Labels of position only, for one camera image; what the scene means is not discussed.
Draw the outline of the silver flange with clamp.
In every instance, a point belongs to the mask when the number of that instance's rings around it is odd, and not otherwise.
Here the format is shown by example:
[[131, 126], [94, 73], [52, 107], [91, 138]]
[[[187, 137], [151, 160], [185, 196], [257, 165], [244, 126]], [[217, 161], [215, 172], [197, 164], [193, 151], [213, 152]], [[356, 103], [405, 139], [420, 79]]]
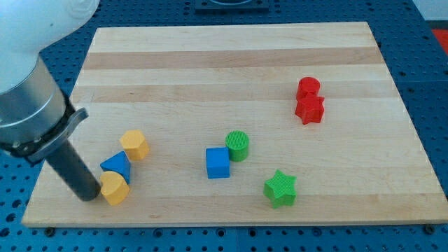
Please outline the silver flange with clamp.
[[24, 81], [1, 93], [1, 150], [34, 164], [68, 142], [88, 117], [75, 109], [38, 58]]

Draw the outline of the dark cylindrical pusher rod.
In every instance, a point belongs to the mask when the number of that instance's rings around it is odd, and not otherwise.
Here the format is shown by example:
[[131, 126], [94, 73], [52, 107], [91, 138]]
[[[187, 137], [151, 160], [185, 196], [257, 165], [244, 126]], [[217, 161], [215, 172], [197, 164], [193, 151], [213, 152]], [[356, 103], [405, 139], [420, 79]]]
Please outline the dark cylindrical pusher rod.
[[46, 161], [78, 199], [88, 202], [98, 196], [99, 182], [69, 141], [49, 154]]

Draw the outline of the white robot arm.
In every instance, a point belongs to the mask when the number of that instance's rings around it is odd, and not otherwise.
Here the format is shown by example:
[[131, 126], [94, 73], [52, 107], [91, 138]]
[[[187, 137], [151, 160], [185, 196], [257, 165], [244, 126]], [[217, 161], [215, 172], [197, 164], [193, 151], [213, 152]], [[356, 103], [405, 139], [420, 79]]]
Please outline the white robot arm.
[[69, 142], [88, 117], [56, 84], [40, 52], [72, 34], [98, 0], [1, 1], [1, 149], [35, 164], [42, 160], [82, 201], [100, 185]]

